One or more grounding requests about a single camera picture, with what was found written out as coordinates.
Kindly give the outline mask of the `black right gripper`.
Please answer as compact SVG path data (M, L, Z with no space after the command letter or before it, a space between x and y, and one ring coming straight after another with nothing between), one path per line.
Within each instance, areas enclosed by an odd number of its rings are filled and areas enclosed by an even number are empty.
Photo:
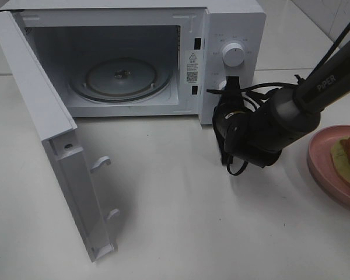
M225 137L237 115L250 114L251 110L246 107L241 94L239 76L228 76L223 89L214 90L212 93L220 97L213 112L212 124L214 129Z

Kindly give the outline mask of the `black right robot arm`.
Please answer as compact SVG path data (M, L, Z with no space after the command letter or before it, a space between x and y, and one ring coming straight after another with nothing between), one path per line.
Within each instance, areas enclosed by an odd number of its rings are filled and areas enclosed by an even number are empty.
M230 167L243 160L238 174L251 163L273 165L282 150L314 131L321 112L350 92L350 40L324 65L298 85L284 85L267 94L242 89L239 77L229 76L219 95L212 126L221 162Z

